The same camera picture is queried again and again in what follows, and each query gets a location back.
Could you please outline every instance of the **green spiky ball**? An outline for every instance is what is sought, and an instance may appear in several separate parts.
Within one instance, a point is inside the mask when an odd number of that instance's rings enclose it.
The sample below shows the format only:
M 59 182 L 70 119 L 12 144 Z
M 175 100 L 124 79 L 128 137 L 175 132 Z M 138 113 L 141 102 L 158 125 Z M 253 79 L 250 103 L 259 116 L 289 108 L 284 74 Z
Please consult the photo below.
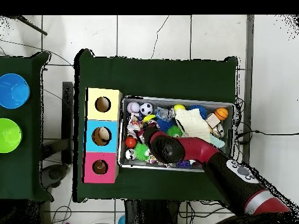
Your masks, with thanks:
M 148 147 L 145 144 L 138 143 L 135 146 L 135 154 L 138 160 L 147 160 L 148 156 L 145 155 L 145 151 L 147 151 Z
M 176 125 L 170 127 L 167 130 L 167 134 L 171 137 L 181 137 L 183 135 L 182 131 L 180 130 L 180 128 Z

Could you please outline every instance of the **green tablecloth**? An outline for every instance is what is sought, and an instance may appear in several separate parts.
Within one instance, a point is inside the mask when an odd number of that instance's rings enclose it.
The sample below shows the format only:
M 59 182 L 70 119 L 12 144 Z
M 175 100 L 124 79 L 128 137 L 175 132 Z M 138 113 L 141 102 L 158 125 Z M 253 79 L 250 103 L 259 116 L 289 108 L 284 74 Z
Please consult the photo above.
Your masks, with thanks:
M 204 173 L 120 168 L 114 184 L 81 183 L 85 88 L 118 89 L 123 95 L 235 102 L 237 59 L 172 61 L 93 57 L 87 49 L 75 58 L 74 200 L 131 198 L 222 200 Z
M 28 101 L 17 109 L 0 106 L 0 118 L 9 118 L 23 132 L 20 145 L 11 153 L 0 153 L 0 198 L 51 201 L 40 184 L 41 158 L 41 68 L 49 54 L 39 52 L 30 58 L 0 57 L 0 76 L 16 73 L 30 86 Z

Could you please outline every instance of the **shape sorter box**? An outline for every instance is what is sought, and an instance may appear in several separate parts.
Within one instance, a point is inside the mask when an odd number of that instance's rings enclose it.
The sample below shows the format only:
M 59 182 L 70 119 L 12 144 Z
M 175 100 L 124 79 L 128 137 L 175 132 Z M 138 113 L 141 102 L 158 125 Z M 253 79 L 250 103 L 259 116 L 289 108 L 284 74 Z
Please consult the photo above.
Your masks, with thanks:
M 83 183 L 115 182 L 121 98 L 118 90 L 86 88 Z

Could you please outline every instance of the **soccer ball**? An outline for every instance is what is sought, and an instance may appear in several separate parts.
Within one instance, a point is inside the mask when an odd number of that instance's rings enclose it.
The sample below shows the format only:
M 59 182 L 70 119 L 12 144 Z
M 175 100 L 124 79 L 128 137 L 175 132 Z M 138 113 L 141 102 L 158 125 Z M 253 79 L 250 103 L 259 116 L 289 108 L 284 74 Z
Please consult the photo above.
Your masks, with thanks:
M 144 103 L 140 106 L 140 112 L 147 116 L 152 113 L 152 104 L 151 103 Z
M 126 151 L 126 158 L 128 160 L 134 160 L 134 159 L 136 159 L 135 150 L 134 149 L 128 149 Z

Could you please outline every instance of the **yellow ball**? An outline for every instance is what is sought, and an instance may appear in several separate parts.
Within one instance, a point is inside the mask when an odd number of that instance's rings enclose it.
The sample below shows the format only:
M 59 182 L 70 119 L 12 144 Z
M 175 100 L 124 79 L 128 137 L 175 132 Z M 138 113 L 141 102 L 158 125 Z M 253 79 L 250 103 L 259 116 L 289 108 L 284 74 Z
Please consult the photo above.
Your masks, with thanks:
M 185 107 L 181 104 L 177 104 L 174 106 L 174 109 L 175 109 L 175 112 L 177 111 L 177 109 L 184 109 L 185 110 Z

